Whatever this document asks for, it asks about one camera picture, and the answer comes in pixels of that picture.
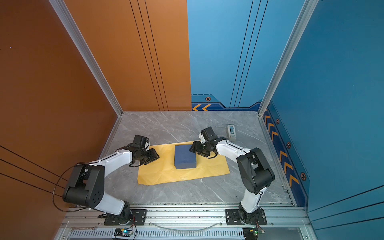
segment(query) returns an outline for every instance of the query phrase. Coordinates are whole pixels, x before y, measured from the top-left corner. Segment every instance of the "diagonal black stripe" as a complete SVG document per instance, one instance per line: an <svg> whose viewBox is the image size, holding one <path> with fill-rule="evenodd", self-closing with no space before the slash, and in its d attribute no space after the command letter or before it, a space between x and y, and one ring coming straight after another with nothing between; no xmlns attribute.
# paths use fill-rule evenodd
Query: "diagonal black stripe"
<svg viewBox="0 0 384 240"><path fill-rule="evenodd" d="M338 202L341 202L341 201L344 201L344 200L347 200L347 199L350 199L350 198L356 197L356 196L358 196L358 195L361 195L361 194L364 194L364 193L370 192L370 191L372 191L372 190L376 190L376 189L378 189L378 188L381 188L381 187L384 187L384 185L381 185L381 186L378 186L378 187L375 187L375 188L369 189L369 190L367 190L367 191L365 191L365 192L361 192L361 193L359 193L359 194L356 194L356 195L353 195L353 196L350 196L350 197L347 197L347 198L344 198L344 199L338 200L338 201L336 201L336 202L333 202L333 203L331 203L331 204L327 204L327 205L325 205L325 206L322 206L322 207L319 207L319 208L313 209L313 210L311 210L311 211L308 211L308 212L313 212L313 211L316 211L316 210L322 209L323 207L328 207L329 205L332 205L332 204L335 204L335 203L338 203Z"/></svg>
<svg viewBox="0 0 384 240"><path fill-rule="evenodd" d="M155 45L155 39L153 38L153 32L152 32L152 27L151 27L151 21L149 20L149 13L148 13L148 8L147 8L147 2L144 0L145 3L145 8L147 9L147 16L148 16L148 21L149 21L149 27L151 28L151 34L152 34L152 40L153 40L153 46L155 47L155 54L157 58L157 64L159 66L159 72L160 72L160 79L161 79L161 84L163 85L163 91L164 91L164 97L166 99L166 105L167 105L167 110L169 111L168 108L168 102L167 102L167 95L166 95L166 90L164 88L164 83L163 83L163 77L161 76L161 69L160 69L160 63L159 63L159 57L157 56L157 50L156 50L156 45Z"/></svg>
<svg viewBox="0 0 384 240"><path fill-rule="evenodd" d="M147 44L148 44L149 55L151 56L152 66L153 66L153 71L155 72L155 77L156 77L156 82L157 82L157 88L159 89L159 94L160 94L161 104L163 105L163 109L165 109L165 107L164 107L164 103L163 103L163 97L161 96L161 91L160 91L160 87L159 87L159 81L158 81L158 79L157 79L157 74L156 74L156 70L155 70L155 64L153 63L153 58L152 58L151 48L149 47L149 41L148 41L148 37L147 37L147 31L145 30L145 26L144 26L143 15L141 14L141 9L140 9L139 0L137 0L137 5L139 6L139 11L140 11L140 16L141 16L141 21L142 21L142 23L143 23L144 32L145 32L145 37L147 38Z"/></svg>
<svg viewBox="0 0 384 240"><path fill-rule="evenodd" d="M232 98L233 98L233 93L234 93L234 91L235 91L236 78L237 78L237 73L239 72L240 60L241 60L241 55L243 54L243 48L244 48L244 43L245 43L245 36L247 35L247 29L248 29L248 24L249 24L249 18L251 17L252 6L253 6L253 0L252 0L252 4L251 4L251 10L249 10L249 16L248 16L247 27L246 27L246 29L245 29L244 40L243 40L243 46L241 47L240 59L239 59L239 64L238 64L238 66L237 66L236 77L235 77L235 83L233 84L233 90L232 90L231 102L229 103L229 107L231 107L231 104L232 104Z"/></svg>
<svg viewBox="0 0 384 240"><path fill-rule="evenodd" d="M259 15L259 9L260 9L260 4L261 4L261 0L260 0L260 3L259 3L259 8L257 9L257 14L256 14L256 18L255 18L255 23L253 24L253 29L252 29L252 34L251 34L251 40L249 41L249 45L248 45L248 50L247 50L247 55L245 56L245 62L244 62L244 66L243 66L243 71L241 72L241 77L240 77L240 82L239 82L239 88L237 89L237 94L236 94L236 99L235 99L235 103L234 103L234 107L236 106L236 101L237 101L237 96L239 95L239 90L240 90L240 85L241 85L241 79L243 78L243 73L244 73L244 68L245 68L245 64L247 63L247 58L248 58L248 52L249 52L249 47L251 46L251 42L252 42L252 36L253 36L253 31L255 30L255 25L256 25L256 20L257 20L257 15Z"/></svg>
<svg viewBox="0 0 384 240"><path fill-rule="evenodd" d="M0 145L0 147L1 147L1 148L4 148L5 150L7 150L7 151L9 151L9 152L11 152L11 153L13 153L13 154L15 154L15 155L18 156L18 157L21 157L22 159L24 159L24 160L26 160L26 161L28 161L28 162L30 162L30 163L32 163L32 164L38 166L39 168L42 168L42 169L44 169L44 170L46 170L46 171L52 173L53 175L60 177L59 175L57 175L57 174L55 174L55 173L49 171L48 169L43 168L43 167L40 166L40 165L37 165L36 163L34 163L34 162L32 162L32 161L26 159L25 157L22 157L22 156L20 156L19 154L15 153L15 152L12 152L12 151L9 150L8 148L5 148L5 147L3 147L3 146L1 146L1 145Z"/></svg>
<svg viewBox="0 0 384 240"><path fill-rule="evenodd" d="M243 96L243 92L244 92L245 83L246 83L246 81L247 81L247 77L248 77L248 73L249 73L249 68L251 67L251 63L252 63L253 54L255 53L255 48L256 48L257 40L259 39L260 29L262 28L262 24L263 24L263 20L264 20L264 15L265 15L265 10L266 10L266 7L267 7L267 5L268 5L268 0L267 0L267 2L266 2L266 5L265 5L265 9L264 9L264 14L263 14L262 22L260 23L260 27L259 27L259 33L257 34L257 38L256 38L255 47L253 48L252 57L251 57L251 62L249 63L249 66L248 66L248 71L247 71L247 75L245 76L244 85L243 85L243 90L241 91L241 95L240 95L239 104L237 105L238 107L240 106L241 97Z"/></svg>
<svg viewBox="0 0 384 240"><path fill-rule="evenodd" d="M371 207L371 206L375 206L375 205L382 204L382 203L384 203L384 201L383 202L378 202L378 203L375 203L375 204L371 204L371 205L367 205L367 206L364 206L364 207L359 207L359 208L356 208L356 209L348 210L348 211L341 212L341 213L338 213L338 214L333 214L333 215L330 215L330 216L318 218L318 219L315 219L315 220L311 220L311 222L317 221L317 220L320 220L320 219L325 219L327 217L333 217L333 216L336 216L336 215L339 215L339 214L344 214L344 213L347 213L347 212L352 212L352 211L359 210L359 209L364 209L366 207Z"/></svg>
<svg viewBox="0 0 384 240"><path fill-rule="evenodd" d="M29 186L35 187L35 188L37 188L37 189L43 190L44 192L49 192L49 193L52 193L52 192L50 192L50 191L47 191L47 190L45 190L45 189L42 189L42 188L36 187L36 186L34 186L34 185L32 185L32 184L29 184L29 183L23 182L23 181L21 181L21 180L18 180L18 179L14 178L14 177L11 177L11 176L8 176L8 175L5 175L5 174L3 174L3 173L0 173L0 174L1 174L1 175L3 175L3 176L6 176L6 177L12 178L13 180L16 180L16 181L19 181L19 182L25 183L25 184L27 184L27 185L29 185Z"/></svg>
<svg viewBox="0 0 384 240"><path fill-rule="evenodd" d="M382 219L382 218L384 218L384 217L371 218L371 219L367 219L367 220L362 220L362 221L357 221L357 222L350 222L350 223L345 223L345 224L340 224L340 225L330 226L330 227L323 227L323 228L318 228L318 229L314 229L314 230L316 231L316 230L327 229L327 228L331 228L331 227L339 227L339 226L344 226L344 225L349 225L349 224L354 224L354 223L368 222L368 221Z"/></svg>
<svg viewBox="0 0 384 240"><path fill-rule="evenodd" d="M38 177L38 178L41 178L41 179L43 179L43 180L46 180L45 178L42 178L42 177L40 177L40 176L37 176L36 174L33 174L33 173L31 173L31 172L29 172L29 171L27 171L27 170L25 170L25 169L23 169L23 168L21 168L21 167L18 167L18 166L16 166L16 165L13 165L12 163L7 162L6 160L3 160L3 159L0 158L0 161L6 162L6 163L8 163L9 165L12 165L12 166L14 166L14 167L17 167L18 169L21 169L21 170L23 170L23 171L25 171L25 172L27 172L27 173L30 173L30 174L32 174L32 175Z"/></svg>
<svg viewBox="0 0 384 240"><path fill-rule="evenodd" d="M155 85L153 84L153 80L152 80L151 71L149 70L149 65L148 65L148 61L147 61L147 56L145 55L145 51L144 51L143 42L141 41L140 32L139 32L139 27L137 26L136 17L135 17L135 13L133 12L133 7L132 7L132 3L131 3L131 0L129 0L129 3L130 3L130 5L131 5L131 9L132 9L133 18L135 19L136 28L137 28L137 33L139 34L139 38L140 38L140 42L141 42L141 47L143 48L143 53L144 53L144 57L145 57L145 62L147 63L147 67L148 67L149 76L150 76L150 78L151 78L151 82L152 82L152 86L153 86L153 91L154 91L154 93L155 93L155 97L156 97L156 101L157 101L157 106L159 107L159 111L160 111L159 100L157 99L157 95L156 95L156 91L155 91Z"/></svg>

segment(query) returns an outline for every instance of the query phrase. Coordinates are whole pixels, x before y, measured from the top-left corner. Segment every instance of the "blue wall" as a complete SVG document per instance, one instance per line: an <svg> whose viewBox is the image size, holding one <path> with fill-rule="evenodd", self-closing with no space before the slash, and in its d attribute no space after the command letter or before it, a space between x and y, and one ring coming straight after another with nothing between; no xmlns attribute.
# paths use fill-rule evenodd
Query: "blue wall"
<svg viewBox="0 0 384 240"><path fill-rule="evenodd" d="M370 219L384 216L383 30L383 1L320 0L272 99L309 174L320 240L379 238L383 220Z"/></svg>
<svg viewBox="0 0 384 240"><path fill-rule="evenodd" d="M192 95L213 95L227 108L260 101L303 3L188 0Z"/></svg>

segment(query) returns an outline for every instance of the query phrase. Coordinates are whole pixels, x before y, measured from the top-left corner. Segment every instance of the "yellow paper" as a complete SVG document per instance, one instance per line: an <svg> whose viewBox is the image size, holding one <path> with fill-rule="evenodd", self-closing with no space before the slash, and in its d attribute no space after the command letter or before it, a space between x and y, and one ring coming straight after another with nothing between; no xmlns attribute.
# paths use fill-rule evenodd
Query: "yellow paper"
<svg viewBox="0 0 384 240"><path fill-rule="evenodd" d="M166 182L178 182L185 180L198 179L203 177L213 177L229 174L227 160L222 155L217 155L213 159L196 154L196 168L176 169L175 146L188 145L191 142L181 142L173 144L163 144L151 146L160 158L148 165L139 167L137 182L144 185L155 185Z"/></svg>

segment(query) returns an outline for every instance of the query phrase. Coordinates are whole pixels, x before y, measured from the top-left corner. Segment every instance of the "black mounting plate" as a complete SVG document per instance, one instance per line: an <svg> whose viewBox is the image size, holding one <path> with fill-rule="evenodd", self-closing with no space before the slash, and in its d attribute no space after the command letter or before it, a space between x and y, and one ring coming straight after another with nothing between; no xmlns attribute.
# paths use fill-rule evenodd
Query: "black mounting plate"
<svg viewBox="0 0 384 240"><path fill-rule="evenodd" d="M145 219L147 217L147 210L146 209L131 209L132 214L135 217L135 225L136 226L143 226ZM114 219L113 217L106 217L104 221L105 226L116 226L119 225L118 220ZM132 225L132 221L129 221L125 224L125 226Z"/></svg>
<svg viewBox="0 0 384 240"><path fill-rule="evenodd" d="M250 225L267 225L264 210L259 207L256 211L257 213L255 221L252 222ZM245 225L240 220L239 209L226 209L225 216L227 220L227 225Z"/></svg>

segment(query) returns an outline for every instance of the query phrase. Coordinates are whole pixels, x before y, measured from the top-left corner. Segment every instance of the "yellow arrow marking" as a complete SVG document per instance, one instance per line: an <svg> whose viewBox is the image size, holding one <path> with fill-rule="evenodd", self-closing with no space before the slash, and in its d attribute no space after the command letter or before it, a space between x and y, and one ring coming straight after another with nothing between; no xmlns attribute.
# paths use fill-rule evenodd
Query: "yellow arrow marking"
<svg viewBox="0 0 384 240"><path fill-rule="evenodd" d="M279 136L279 135L277 134L277 132L272 131L272 142L273 142L273 136L274 136L274 135Z"/></svg>
<svg viewBox="0 0 384 240"><path fill-rule="evenodd" d="M196 105L194 108L192 108L195 111L198 111L196 108L200 107L201 104Z"/></svg>
<svg viewBox="0 0 384 240"><path fill-rule="evenodd" d="M274 127L272 123L268 123L268 132L271 132L271 126Z"/></svg>
<svg viewBox="0 0 384 240"><path fill-rule="evenodd" d="M288 157L288 156L287 156L287 154L286 154L285 152L283 152L283 151L280 151L280 162L281 162L281 156L282 156L282 155L284 155L284 156Z"/></svg>
<svg viewBox="0 0 384 240"><path fill-rule="evenodd" d="M294 176L292 176L291 174L289 175L289 186L292 188L292 180L294 180L295 182L297 182L297 184L300 184L299 183L299 180L297 180Z"/></svg>
<svg viewBox="0 0 384 240"><path fill-rule="evenodd" d="M265 116L265 125L266 125L266 119L271 118L271 116Z"/></svg>
<svg viewBox="0 0 384 240"><path fill-rule="evenodd" d="M284 163L284 172L285 172L285 174L287 174L287 167L289 167L290 169L293 170L293 167L290 164L288 164L287 162L285 162Z"/></svg>
<svg viewBox="0 0 384 240"><path fill-rule="evenodd" d="M209 106L211 106L211 104L208 104L207 106L203 107L203 110L204 110L204 111L208 111L208 110L207 110L207 107L209 107Z"/></svg>

